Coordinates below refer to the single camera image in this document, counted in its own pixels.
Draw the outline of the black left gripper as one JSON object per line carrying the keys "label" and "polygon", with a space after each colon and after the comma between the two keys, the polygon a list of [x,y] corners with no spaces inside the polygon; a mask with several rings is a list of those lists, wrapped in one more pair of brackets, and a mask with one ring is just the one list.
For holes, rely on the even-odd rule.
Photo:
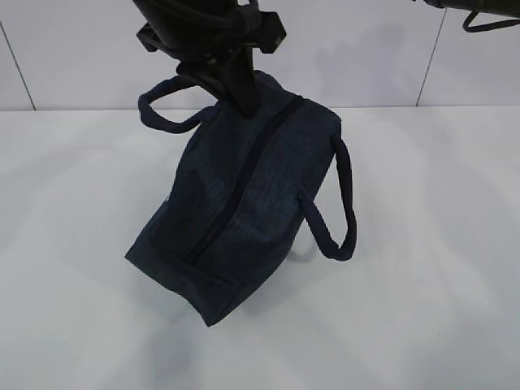
{"label": "black left gripper", "polygon": [[142,0],[136,7],[146,20],[137,38],[147,51],[182,61],[178,75],[215,98],[227,94],[243,115],[256,112],[251,49],[275,53],[286,37],[278,13],[261,10],[257,1]]}

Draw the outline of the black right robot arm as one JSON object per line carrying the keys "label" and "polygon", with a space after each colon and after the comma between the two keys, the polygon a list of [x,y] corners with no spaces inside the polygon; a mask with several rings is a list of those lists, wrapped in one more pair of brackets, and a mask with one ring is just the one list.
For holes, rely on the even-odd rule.
{"label": "black right robot arm", "polygon": [[519,16],[518,0],[425,0],[430,6],[455,8],[494,15]]}

